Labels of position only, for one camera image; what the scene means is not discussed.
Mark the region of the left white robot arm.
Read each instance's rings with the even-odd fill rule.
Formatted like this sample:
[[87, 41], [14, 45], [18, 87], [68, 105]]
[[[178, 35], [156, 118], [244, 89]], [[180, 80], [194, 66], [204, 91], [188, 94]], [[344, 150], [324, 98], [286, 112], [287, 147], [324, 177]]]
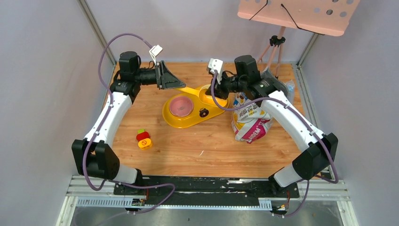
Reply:
[[167, 69], [164, 61], [142, 68], [141, 58], [134, 51], [121, 53], [119, 65], [99, 118], [83, 139], [74, 140], [72, 153], [80, 175], [126, 183], [132, 194], [140, 194], [144, 189], [141, 171], [123, 165], [112, 150], [117, 129], [142, 85], [176, 89], [186, 84]]

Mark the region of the pet food bag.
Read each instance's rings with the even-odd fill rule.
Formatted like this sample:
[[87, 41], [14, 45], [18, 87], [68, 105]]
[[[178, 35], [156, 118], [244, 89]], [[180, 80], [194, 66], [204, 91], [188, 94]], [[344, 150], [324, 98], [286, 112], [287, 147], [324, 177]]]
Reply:
[[[233, 108], [250, 102], [243, 92], [236, 93], [233, 100]], [[264, 137], [272, 124], [273, 117], [255, 103], [232, 112], [231, 126], [237, 141], [251, 144]]]

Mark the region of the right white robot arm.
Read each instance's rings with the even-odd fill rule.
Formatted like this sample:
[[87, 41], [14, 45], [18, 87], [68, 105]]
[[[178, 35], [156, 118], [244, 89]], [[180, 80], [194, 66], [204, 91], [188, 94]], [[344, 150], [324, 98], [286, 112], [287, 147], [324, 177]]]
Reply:
[[302, 180], [319, 177], [319, 173], [331, 166], [335, 179], [329, 183], [338, 183], [334, 159], [338, 138], [334, 133], [326, 134], [312, 125], [287, 98], [288, 88], [271, 73], [260, 72], [256, 60], [251, 55], [242, 55], [234, 60], [236, 73], [228, 76], [223, 70], [223, 61], [210, 59], [207, 65], [213, 76], [207, 94], [211, 95], [214, 104], [228, 111], [217, 101], [217, 98], [228, 99], [230, 93], [244, 93], [248, 102], [232, 108], [238, 111], [257, 105], [273, 117], [292, 137], [301, 154], [290, 164], [272, 174], [269, 180], [269, 191], [274, 196], [282, 196], [287, 187]]

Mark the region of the yellow plastic scoop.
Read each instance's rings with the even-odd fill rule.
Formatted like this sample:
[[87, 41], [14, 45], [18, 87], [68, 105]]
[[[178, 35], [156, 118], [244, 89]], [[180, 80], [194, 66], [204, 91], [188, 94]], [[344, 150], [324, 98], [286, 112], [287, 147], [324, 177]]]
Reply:
[[199, 101], [203, 104], [210, 105], [210, 106], [222, 106], [222, 107], [227, 107], [229, 105], [229, 100], [228, 99], [222, 99], [216, 97], [216, 102], [215, 103], [213, 97], [211, 95], [207, 95], [206, 92], [208, 91], [209, 85], [205, 85], [203, 87], [199, 88], [190, 88], [190, 87], [184, 87], [184, 88], [176, 88], [176, 90], [179, 90], [181, 93], [178, 95], [175, 95], [172, 97], [172, 99], [178, 98], [178, 97], [187, 97], [187, 98], [193, 98], [192, 102], [194, 101]]

